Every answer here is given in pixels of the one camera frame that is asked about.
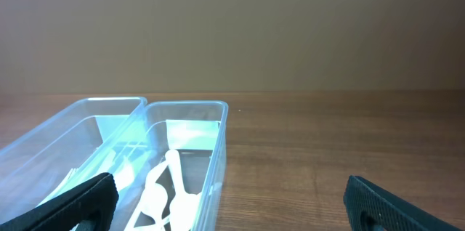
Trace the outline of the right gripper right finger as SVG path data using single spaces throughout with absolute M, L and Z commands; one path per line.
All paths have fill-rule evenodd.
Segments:
M 354 231 L 459 231 L 360 176 L 349 177 L 343 201 Z

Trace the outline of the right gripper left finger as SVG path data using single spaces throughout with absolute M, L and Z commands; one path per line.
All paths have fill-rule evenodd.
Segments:
M 108 231 L 118 198 L 113 175 L 101 173 L 1 224 L 1 231 Z

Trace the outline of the clear white spoon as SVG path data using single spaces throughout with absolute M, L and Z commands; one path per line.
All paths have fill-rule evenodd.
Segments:
M 165 219 L 163 219 L 162 214 L 168 201 L 168 194 L 166 189 L 162 185 L 158 184 L 156 181 L 166 170 L 167 166 L 168 162 L 163 161 L 148 172 L 145 179 L 145 188 L 142 191 L 140 200 L 133 214 L 131 215 L 131 218 L 129 219 L 124 231 L 165 230 L 164 226 L 166 225 L 169 218 L 166 217 Z M 135 224 L 140 214 L 145 214 L 146 216 L 149 216 L 155 221 L 155 223 L 151 225 L 135 227 Z

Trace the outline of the white spoon wide handle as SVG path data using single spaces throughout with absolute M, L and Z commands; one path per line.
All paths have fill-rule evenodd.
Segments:
M 193 227 L 199 204 L 199 196 L 185 190 L 179 152 L 170 149 L 165 154 L 175 195 L 169 205 L 171 231 L 189 231 Z

